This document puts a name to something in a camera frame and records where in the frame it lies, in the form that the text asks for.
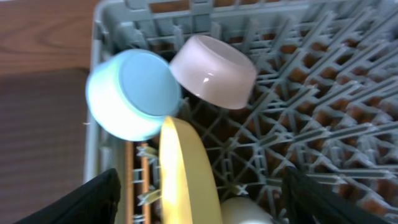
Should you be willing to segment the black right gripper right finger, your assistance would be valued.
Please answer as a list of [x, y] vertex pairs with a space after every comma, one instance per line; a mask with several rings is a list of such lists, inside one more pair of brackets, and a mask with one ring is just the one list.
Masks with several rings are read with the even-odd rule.
[[290, 224], [387, 224], [291, 166], [284, 171], [282, 196]]

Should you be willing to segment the light blue bowl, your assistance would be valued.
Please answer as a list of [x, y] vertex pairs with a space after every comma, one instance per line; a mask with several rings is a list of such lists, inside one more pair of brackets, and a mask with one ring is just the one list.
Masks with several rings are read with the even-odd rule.
[[86, 101], [95, 121], [127, 141], [158, 135], [164, 119], [179, 110], [182, 90], [169, 63], [148, 50], [125, 50], [94, 68]]

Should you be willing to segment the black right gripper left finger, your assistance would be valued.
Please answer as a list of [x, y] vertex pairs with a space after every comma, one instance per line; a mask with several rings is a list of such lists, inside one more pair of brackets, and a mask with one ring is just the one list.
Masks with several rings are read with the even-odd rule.
[[121, 181], [108, 169], [51, 205], [17, 224], [113, 224], [121, 198]]

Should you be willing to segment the white pink bowl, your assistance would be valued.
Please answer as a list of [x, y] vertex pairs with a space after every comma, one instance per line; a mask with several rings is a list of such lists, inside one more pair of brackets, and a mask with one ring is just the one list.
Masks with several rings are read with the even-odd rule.
[[230, 110], [247, 105], [257, 77], [247, 56], [206, 35], [190, 37], [171, 60], [170, 70], [190, 93]]

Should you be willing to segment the yellow plate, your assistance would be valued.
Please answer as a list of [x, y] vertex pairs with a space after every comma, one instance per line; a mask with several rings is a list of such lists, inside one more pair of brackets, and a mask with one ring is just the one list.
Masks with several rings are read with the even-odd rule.
[[162, 223], [222, 224], [211, 164], [191, 124], [173, 117], [165, 119], [159, 159]]

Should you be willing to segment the small white cup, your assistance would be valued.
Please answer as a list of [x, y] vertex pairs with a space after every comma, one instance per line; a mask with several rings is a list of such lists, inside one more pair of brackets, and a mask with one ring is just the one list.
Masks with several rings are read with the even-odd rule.
[[233, 197], [221, 204], [223, 224], [273, 224], [272, 217], [251, 199]]

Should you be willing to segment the wooden chopstick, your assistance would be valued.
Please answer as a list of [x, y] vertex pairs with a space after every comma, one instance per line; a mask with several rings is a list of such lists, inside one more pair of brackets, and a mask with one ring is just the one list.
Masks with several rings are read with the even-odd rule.
[[[149, 160], [146, 156], [142, 156], [142, 158], [141, 158], [141, 167], [142, 167], [142, 178], [143, 178], [142, 192], [148, 193], [149, 187], [150, 187], [150, 170], [149, 170]], [[151, 224], [150, 205], [144, 203], [142, 208], [143, 208], [144, 218], [145, 218], [144, 223]]]
[[133, 143], [127, 141], [125, 148], [126, 165], [126, 223], [133, 224], [134, 220], [134, 184], [133, 184]]

